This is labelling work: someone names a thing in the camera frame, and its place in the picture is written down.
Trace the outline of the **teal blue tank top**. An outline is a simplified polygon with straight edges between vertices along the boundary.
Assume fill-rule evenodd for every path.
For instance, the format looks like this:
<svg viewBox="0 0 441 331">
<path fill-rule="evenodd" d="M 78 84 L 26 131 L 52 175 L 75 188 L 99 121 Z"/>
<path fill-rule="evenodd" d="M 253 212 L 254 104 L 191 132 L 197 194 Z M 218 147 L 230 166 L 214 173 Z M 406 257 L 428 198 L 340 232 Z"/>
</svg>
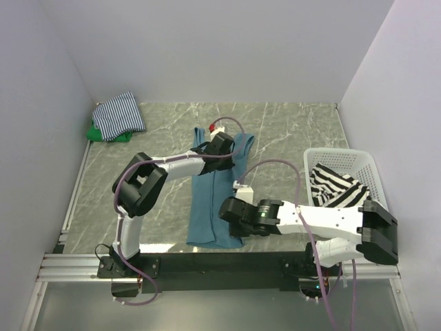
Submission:
<svg viewBox="0 0 441 331">
<path fill-rule="evenodd" d="M 207 249 L 236 249 L 243 247 L 240 238 L 231 237 L 229 223 L 218 216 L 222 203 L 234 195 L 233 183 L 241 177 L 248 163 L 254 135 L 238 133 L 234 137 L 234 166 L 228 170 L 192 177 L 192 203 L 186 244 Z"/>
</svg>

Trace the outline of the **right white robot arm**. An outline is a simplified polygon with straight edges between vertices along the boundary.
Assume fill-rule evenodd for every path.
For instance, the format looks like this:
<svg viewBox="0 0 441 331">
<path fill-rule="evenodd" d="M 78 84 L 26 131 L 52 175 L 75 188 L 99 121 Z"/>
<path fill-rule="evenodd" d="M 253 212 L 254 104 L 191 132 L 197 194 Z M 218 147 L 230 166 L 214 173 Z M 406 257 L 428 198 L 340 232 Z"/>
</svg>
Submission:
<svg viewBox="0 0 441 331">
<path fill-rule="evenodd" d="M 319 237 L 302 258 L 305 272 L 320 274 L 340 262 L 365 258 L 378 265 L 397 265 L 398 220 L 377 201 L 353 207 L 315 207 L 263 199 L 252 205 L 237 197 L 222 203 L 219 217 L 234 237 L 305 233 Z"/>
</svg>

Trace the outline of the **black white striped top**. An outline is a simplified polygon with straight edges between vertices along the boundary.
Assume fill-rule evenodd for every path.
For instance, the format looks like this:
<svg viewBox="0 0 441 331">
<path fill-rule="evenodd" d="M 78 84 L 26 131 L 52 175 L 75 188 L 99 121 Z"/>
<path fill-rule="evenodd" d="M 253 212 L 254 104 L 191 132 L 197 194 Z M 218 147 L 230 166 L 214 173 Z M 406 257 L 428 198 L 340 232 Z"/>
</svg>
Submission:
<svg viewBox="0 0 441 331">
<path fill-rule="evenodd" d="M 317 163 L 309 178 L 313 205 L 326 208 L 350 208 L 371 200 L 370 189 L 349 174 L 340 175 Z"/>
</svg>

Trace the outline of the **white plastic laundry basket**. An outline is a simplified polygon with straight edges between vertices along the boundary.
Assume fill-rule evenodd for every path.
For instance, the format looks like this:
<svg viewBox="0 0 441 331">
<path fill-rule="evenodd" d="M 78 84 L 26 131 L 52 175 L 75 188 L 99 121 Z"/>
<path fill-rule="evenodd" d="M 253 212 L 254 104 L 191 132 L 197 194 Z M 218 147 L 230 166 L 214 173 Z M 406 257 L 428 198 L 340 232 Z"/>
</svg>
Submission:
<svg viewBox="0 0 441 331">
<path fill-rule="evenodd" d="M 344 148 L 308 148 L 304 151 L 307 199 L 313 206 L 310 175 L 317 163 L 330 168 L 339 175 L 348 174 L 370 189 L 370 196 L 389 210 L 382 182 L 373 157 L 365 151 Z"/>
</svg>

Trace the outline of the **blue white striped folded top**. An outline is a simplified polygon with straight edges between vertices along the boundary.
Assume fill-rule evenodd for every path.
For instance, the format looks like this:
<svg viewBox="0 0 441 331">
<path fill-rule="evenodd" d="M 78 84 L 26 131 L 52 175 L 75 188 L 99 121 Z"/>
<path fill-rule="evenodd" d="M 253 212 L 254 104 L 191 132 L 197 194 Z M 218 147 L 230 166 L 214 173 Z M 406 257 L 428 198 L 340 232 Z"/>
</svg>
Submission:
<svg viewBox="0 0 441 331">
<path fill-rule="evenodd" d="M 92 124 L 105 142 L 146 130 L 136 99 L 130 91 L 99 104 L 92 112 Z"/>
</svg>

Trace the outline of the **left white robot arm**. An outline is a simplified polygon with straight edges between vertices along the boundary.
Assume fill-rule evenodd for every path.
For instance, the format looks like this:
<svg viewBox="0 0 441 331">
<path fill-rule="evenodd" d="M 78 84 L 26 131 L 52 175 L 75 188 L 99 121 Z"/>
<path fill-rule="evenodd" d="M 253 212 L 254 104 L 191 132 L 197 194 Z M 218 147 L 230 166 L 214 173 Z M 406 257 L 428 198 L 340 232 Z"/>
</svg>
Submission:
<svg viewBox="0 0 441 331">
<path fill-rule="evenodd" d="M 240 146 L 224 132 L 190 150 L 168 157 L 136 154 L 114 182 L 116 234 L 109 247 L 111 266 L 120 277 L 141 272 L 140 235 L 144 216 L 154 207 L 163 186 L 176 179 L 229 170 Z"/>
</svg>

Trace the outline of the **black base crossbar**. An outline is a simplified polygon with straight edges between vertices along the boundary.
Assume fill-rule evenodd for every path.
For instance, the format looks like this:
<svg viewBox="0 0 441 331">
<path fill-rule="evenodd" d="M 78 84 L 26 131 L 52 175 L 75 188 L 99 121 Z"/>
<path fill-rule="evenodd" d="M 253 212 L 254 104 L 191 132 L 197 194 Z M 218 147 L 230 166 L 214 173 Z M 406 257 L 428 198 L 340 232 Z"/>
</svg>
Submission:
<svg viewBox="0 0 441 331">
<path fill-rule="evenodd" d="M 140 266 L 161 292 L 279 289 L 298 291 L 314 278 L 303 252 L 142 253 Z"/>
</svg>

